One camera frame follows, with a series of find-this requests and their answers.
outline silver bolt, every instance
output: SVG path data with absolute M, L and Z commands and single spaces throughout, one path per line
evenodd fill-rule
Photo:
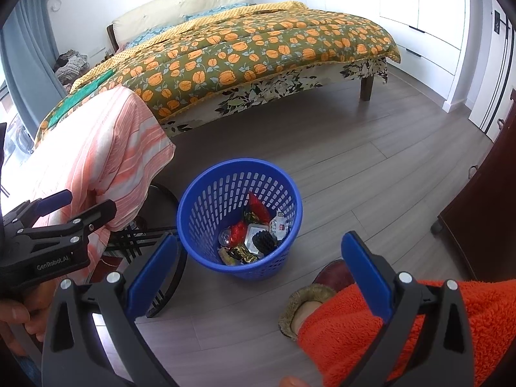
M 459 286 L 457 285 L 457 282 L 455 282 L 453 279 L 449 279 L 446 281 L 446 285 L 449 289 L 455 291 Z
M 106 280 L 110 284 L 114 284 L 115 282 L 118 282 L 120 280 L 120 274 L 118 272 L 110 272 L 107 274 Z
M 63 279 L 61 281 L 60 286 L 61 286 L 61 289 L 68 289 L 72 286 L 72 281 L 69 279 Z
M 398 278 L 404 284 L 410 284 L 412 282 L 412 275 L 408 272 L 402 272 L 398 275 Z

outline curtain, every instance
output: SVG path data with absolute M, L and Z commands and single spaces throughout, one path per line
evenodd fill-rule
M 66 92 L 52 70 L 59 53 L 46 0 L 20 0 L 0 30 L 0 56 L 7 88 L 28 133 Z

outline drawer handle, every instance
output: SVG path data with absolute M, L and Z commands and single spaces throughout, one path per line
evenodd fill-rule
M 478 172 L 478 165 L 473 165 L 470 167 L 470 169 L 468 170 L 468 180 L 471 179 L 473 177 L 473 175 L 475 174 L 475 173 L 471 174 L 472 170 L 475 170 L 475 173 Z
M 418 56 L 419 58 L 421 58 L 421 55 L 419 55 L 418 53 L 415 53 L 414 51 L 411 51 L 408 48 L 405 48 L 405 49 L 407 50 L 407 52 L 414 54 L 414 55 Z
M 415 28 L 414 26 L 411 26 L 411 25 L 409 25 L 409 28 L 414 29 L 414 30 L 417 30 L 418 32 L 421 32 L 421 33 L 426 33 L 424 30 L 421 30 L 421 29 Z

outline orange fleece pants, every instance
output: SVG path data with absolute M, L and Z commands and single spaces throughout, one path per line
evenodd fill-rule
M 442 282 L 422 282 L 441 286 Z M 516 335 L 516 281 L 459 282 L 475 355 L 475 386 L 492 373 Z M 391 373 L 399 377 L 414 350 L 424 317 L 417 317 Z M 301 326 L 298 344 L 322 373 L 324 387 L 338 387 L 378 334 L 374 317 L 358 289 L 348 286 L 311 314 Z

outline plastic container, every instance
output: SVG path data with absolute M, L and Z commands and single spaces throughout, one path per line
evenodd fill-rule
M 285 214 L 290 232 L 269 256 L 249 265 L 227 266 L 217 250 L 219 233 L 237 223 L 252 191 L 275 216 Z M 207 268 L 246 280 L 276 274 L 301 227 L 303 203 L 296 184 L 267 161 L 241 158 L 224 161 L 199 175 L 184 193 L 177 213 L 177 231 L 188 254 Z

